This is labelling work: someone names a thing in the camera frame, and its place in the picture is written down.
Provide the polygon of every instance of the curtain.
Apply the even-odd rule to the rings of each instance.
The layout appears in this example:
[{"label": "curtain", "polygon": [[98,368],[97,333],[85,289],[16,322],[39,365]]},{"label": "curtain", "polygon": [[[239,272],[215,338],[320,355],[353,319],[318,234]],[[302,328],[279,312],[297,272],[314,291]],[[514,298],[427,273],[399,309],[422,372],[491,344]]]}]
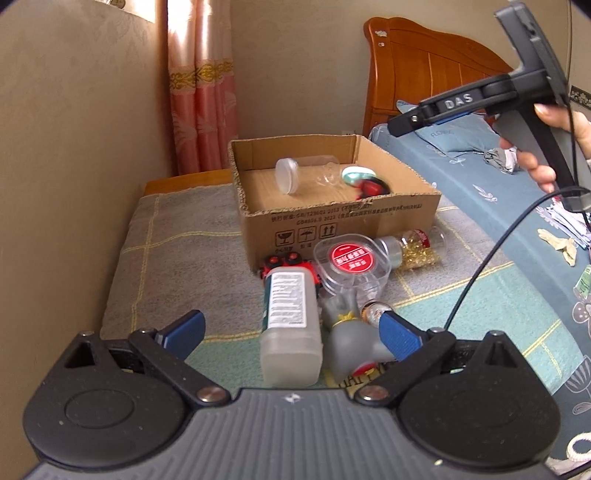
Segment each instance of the curtain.
[{"label": "curtain", "polygon": [[238,136],[230,0],[168,0],[168,72],[179,174],[228,167]]}]

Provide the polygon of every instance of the open cardboard box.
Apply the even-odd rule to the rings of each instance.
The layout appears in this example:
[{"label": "open cardboard box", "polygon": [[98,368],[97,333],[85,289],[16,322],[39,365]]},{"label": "open cardboard box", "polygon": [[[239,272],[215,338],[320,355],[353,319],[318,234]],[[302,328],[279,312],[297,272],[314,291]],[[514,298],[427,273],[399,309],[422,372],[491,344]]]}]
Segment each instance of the open cardboard box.
[{"label": "open cardboard box", "polygon": [[[316,183],[322,167],[300,167],[300,186],[282,194],[275,182],[280,158],[333,155],[345,168],[371,168],[392,193],[356,200],[359,190]],[[230,167],[238,197],[243,243],[253,270],[267,255],[298,251],[311,259],[319,240],[344,233],[370,238],[428,230],[441,193],[414,170],[359,135],[296,135],[234,140]]]}]

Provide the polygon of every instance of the pillow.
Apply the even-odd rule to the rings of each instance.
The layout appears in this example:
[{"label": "pillow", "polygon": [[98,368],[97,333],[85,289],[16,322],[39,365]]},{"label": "pillow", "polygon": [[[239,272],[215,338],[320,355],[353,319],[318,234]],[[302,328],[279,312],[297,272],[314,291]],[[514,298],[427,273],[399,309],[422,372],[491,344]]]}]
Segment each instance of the pillow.
[{"label": "pillow", "polygon": [[[416,105],[398,100],[396,107],[406,113]],[[466,153],[484,153],[499,146],[499,135],[481,115],[469,113],[441,125],[430,125],[415,132],[450,157]]]}]

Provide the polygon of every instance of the beige glove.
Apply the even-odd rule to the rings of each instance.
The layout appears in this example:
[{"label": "beige glove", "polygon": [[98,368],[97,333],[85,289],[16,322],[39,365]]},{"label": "beige glove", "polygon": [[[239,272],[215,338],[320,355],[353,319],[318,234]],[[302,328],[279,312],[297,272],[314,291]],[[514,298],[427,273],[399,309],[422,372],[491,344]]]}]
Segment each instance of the beige glove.
[{"label": "beige glove", "polygon": [[577,258],[577,244],[572,238],[558,238],[548,230],[541,228],[538,228],[538,236],[548,242],[555,250],[562,250],[566,263],[574,267],[574,262]]}]

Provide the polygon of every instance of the person's hand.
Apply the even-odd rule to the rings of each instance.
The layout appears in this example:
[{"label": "person's hand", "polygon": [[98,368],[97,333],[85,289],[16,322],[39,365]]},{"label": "person's hand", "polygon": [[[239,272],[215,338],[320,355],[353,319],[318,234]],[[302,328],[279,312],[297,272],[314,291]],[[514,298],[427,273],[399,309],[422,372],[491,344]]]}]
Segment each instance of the person's hand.
[{"label": "person's hand", "polygon": [[[535,112],[538,117],[551,127],[563,128],[570,132],[569,113],[566,107],[557,105],[535,105]],[[579,142],[583,155],[586,159],[591,158],[591,124],[581,112],[573,112],[574,136]],[[501,148],[509,149],[513,145],[501,138]],[[550,193],[554,191],[556,173],[547,165],[538,165],[538,159],[529,152],[517,151],[517,162],[524,170],[527,170],[530,177],[540,188]]]}]

